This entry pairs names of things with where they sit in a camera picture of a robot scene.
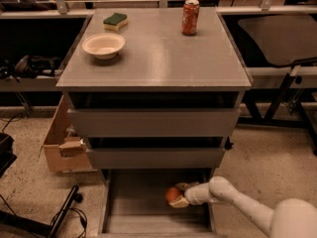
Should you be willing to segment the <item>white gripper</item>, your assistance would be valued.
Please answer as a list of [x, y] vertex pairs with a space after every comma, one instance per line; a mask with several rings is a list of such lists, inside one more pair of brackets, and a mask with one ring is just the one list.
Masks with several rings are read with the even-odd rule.
[[189, 203], [191, 205], [209, 203], [212, 198], [208, 182], [180, 182], [175, 186], [181, 191], [185, 191], [185, 197], [180, 195], [175, 200], [171, 201], [169, 205], [173, 208], [184, 208], [187, 207]]

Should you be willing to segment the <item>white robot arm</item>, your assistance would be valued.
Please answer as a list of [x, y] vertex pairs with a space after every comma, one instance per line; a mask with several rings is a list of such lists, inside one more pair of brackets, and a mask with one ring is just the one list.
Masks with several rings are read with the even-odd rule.
[[313, 204], [289, 198], [271, 209], [238, 191], [223, 177], [204, 183], [178, 183], [166, 191], [165, 200], [173, 208], [228, 202], [268, 238], [317, 238], [317, 208]]

